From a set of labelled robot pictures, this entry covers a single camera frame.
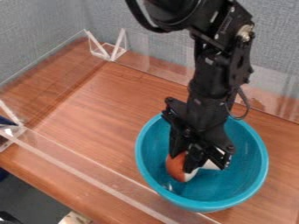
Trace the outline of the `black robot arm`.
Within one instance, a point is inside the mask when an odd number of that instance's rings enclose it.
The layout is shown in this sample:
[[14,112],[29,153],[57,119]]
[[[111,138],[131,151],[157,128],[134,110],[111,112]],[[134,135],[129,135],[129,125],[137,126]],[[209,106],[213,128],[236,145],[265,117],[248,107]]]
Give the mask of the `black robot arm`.
[[230,166],[236,146],[225,130],[241,86],[249,83],[256,39],[253,15],[238,0],[126,0],[139,24],[151,32],[186,30],[194,39],[195,73],[189,99],[169,97],[163,119],[171,125],[171,158],[185,156],[182,171],[213,163]]

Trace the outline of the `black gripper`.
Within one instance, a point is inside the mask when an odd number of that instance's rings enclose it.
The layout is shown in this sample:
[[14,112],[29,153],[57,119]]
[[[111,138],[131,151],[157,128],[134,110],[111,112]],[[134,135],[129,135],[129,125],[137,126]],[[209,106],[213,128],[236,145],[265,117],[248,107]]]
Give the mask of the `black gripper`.
[[225,170],[237,152],[225,130],[229,112],[222,99],[189,97],[183,102],[165,99],[163,119],[171,125],[170,156],[186,151],[183,171],[191,174],[202,168],[206,158]]

